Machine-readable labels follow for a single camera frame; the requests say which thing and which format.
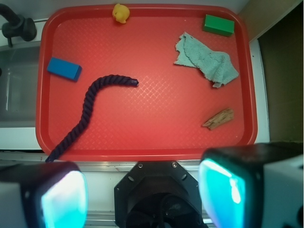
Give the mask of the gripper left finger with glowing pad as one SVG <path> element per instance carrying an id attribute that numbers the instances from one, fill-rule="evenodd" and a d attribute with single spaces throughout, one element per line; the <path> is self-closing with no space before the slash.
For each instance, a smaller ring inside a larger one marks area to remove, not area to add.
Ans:
<path id="1" fill-rule="evenodd" d="M 87 210 L 86 178 L 73 162 L 0 168 L 2 228 L 82 228 Z"/>

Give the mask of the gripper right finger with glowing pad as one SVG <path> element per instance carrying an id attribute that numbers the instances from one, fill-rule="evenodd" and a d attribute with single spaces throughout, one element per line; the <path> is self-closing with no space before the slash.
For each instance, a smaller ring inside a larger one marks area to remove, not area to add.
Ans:
<path id="1" fill-rule="evenodd" d="M 304 146 L 271 142 L 207 149 L 199 193 L 218 228 L 301 228 Z"/>

